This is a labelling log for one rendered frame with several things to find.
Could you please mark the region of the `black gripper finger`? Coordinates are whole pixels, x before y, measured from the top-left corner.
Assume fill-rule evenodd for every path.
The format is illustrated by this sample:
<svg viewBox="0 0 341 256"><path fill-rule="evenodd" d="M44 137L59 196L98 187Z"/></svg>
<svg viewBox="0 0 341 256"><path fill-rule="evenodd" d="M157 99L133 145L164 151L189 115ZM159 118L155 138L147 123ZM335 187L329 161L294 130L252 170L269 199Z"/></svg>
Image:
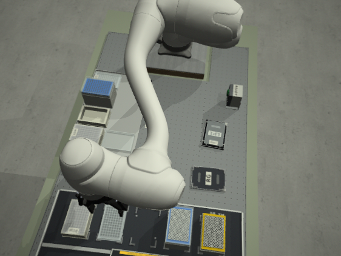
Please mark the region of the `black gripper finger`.
<svg viewBox="0 0 341 256"><path fill-rule="evenodd" d="M121 203L121 202L119 202L117 200L115 202L115 199L112 199L112 200L109 200L109 201L105 201L103 203L106 204L106 205L111 205L112 207L117 209L120 217L123 217L123 212L127 211L127 208L128 208L127 204Z"/></svg>
<svg viewBox="0 0 341 256"><path fill-rule="evenodd" d="M78 193L78 191L76 192L76 195L75 195L75 196L78 198L78 204L79 204L80 206L84 205L85 207L88 208L89 212L90 212L91 214L93 214L94 209L95 209L95 205L92 204L92 203L90 203L90 202L88 202L86 199L84 199L84 198Z"/></svg>

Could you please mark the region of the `yellow tip rack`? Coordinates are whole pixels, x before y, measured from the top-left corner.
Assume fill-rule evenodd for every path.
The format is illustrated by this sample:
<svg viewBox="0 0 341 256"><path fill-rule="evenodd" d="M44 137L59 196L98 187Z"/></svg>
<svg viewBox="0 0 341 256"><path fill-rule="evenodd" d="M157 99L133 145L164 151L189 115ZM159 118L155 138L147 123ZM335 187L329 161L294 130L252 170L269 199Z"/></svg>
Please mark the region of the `yellow tip rack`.
<svg viewBox="0 0 341 256"><path fill-rule="evenodd" d="M225 254L226 216L203 213L202 221L199 252L223 256Z"/></svg>

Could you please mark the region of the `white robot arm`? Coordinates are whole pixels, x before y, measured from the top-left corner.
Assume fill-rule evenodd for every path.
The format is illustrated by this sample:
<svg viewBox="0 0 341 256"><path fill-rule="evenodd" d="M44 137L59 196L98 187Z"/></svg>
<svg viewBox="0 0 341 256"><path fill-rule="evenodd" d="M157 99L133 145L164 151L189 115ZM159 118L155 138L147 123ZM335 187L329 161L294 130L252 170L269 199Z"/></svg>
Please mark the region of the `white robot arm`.
<svg viewBox="0 0 341 256"><path fill-rule="evenodd" d="M147 72L147 56L156 43L159 55L187 59L192 42L219 49L234 47L241 37L243 14L234 0L139 0L130 23L124 69L146 123L147 138L128 157L88 138L68 141L59 156L68 184L90 201L105 196L153 211L177 206L186 184L167 155L168 126Z"/></svg>

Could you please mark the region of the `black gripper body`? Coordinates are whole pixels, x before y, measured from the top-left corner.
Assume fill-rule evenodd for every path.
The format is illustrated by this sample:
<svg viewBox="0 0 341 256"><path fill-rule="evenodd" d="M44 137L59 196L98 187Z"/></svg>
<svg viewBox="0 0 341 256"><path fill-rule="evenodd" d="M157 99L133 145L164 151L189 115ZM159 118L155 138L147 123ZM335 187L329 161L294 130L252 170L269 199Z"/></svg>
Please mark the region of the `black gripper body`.
<svg viewBox="0 0 341 256"><path fill-rule="evenodd" d="M109 201L109 200L112 200L113 198L109 198L109 197L102 197L100 198L99 200L94 200L94 201L90 201L90 200L87 200L88 202L92 203L92 204L101 204L105 201Z"/></svg>

